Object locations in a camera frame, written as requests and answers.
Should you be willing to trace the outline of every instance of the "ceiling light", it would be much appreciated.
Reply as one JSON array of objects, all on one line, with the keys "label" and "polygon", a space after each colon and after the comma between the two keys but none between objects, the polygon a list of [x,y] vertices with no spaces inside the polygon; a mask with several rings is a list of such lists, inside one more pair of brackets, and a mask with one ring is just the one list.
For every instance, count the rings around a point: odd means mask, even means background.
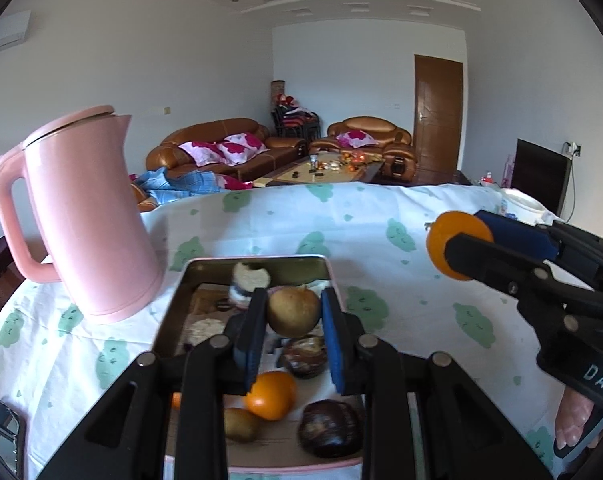
[{"label": "ceiling light", "polygon": [[291,14],[294,14],[298,18],[300,18],[302,16],[312,16],[312,10],[310,10],[308,7],[301,7],[300,9],[284,10],[284,12],[289,12]]},{"label": "ceiling light", "polygon": [[424,18],[430,16],[431,10],[435,10],[434,7],[422,7],[418,5],[408,5],[406,7],[408,7],[408,14],[411,16],[423,16]]},{"label": "ceiling light", "polygon": [[350,9],[350,12],[371,12],[367,2],[346,2],[342,4]]}]

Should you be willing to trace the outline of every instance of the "kettle lid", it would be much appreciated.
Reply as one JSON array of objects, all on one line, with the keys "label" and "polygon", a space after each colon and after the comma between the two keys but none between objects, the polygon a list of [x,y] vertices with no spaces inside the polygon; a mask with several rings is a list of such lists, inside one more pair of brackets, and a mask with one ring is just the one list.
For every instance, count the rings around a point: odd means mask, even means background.
[{"label": "kettle lid", "polygon": [[51,133],[56,132],[66,126],[70,126],[72,123],[76,123],[77,121],[83,121],[86,119],[91,119],[93,117],[109,115],[114,113],[114,108],[110,105],[102,105],[102,106],[94,106],[92,108],[86,108],[85,110],[81,110],[78,112],[73,112],[68,115],[64,115],[59,119],[55,119],[54,121],[50,121],[48,124],[43,125],[41,128],[38,128],[33,133],[31,133],[25,140],[22,142],[22,149],[26,148],[30,144],[32,144],[35,140],[41,139],[41,137],[45,137]]}]

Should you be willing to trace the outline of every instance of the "wooden door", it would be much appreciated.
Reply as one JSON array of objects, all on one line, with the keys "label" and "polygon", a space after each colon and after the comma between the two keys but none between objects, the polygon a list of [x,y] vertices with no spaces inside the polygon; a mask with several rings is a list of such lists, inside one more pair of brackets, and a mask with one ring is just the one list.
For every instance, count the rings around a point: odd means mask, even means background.
[{"label": "wooden door", "polygon": [[415,56],[417,171],[457,169],[462,114],[463,64]]}]

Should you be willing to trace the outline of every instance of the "bed sheet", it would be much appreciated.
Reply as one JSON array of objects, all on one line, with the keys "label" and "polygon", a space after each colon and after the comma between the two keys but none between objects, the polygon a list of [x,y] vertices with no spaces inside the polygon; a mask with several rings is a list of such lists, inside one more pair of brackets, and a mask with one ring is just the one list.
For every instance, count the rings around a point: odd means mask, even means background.
[{"label": "bed sheet", "polygon": [[[447,210],[500,206],[498,192],[480,187],[359,183],[169,203],[142,215],[167,269],[158,297],[135,316],[105,326],[86,322],[60,283],[27,280],[0,314],[0,400],[27,421],[26,479],[36,478],[104,390],[152,345],[188,260],[293,253],[330,259],[348,310],[368,332],[401,351],[453,355],[546,466],[559,472],[553,420],[563,387],[536,367],[538,342],[515,300],[442,276],[425,251],[425,222]],[[352,468],[321,477],[358,475]]]}]

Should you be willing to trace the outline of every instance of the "bottle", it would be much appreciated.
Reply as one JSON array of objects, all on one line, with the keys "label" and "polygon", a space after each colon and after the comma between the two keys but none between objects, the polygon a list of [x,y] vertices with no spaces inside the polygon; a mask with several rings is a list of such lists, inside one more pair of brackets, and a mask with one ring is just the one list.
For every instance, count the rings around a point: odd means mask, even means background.
[{"label": "bottle", "polygon": [[482,184],[494,184],[495,181],[493,180],[493,174],[490,173],[489,171],[486,171],[486,174],[481,177],[480,182]]}]

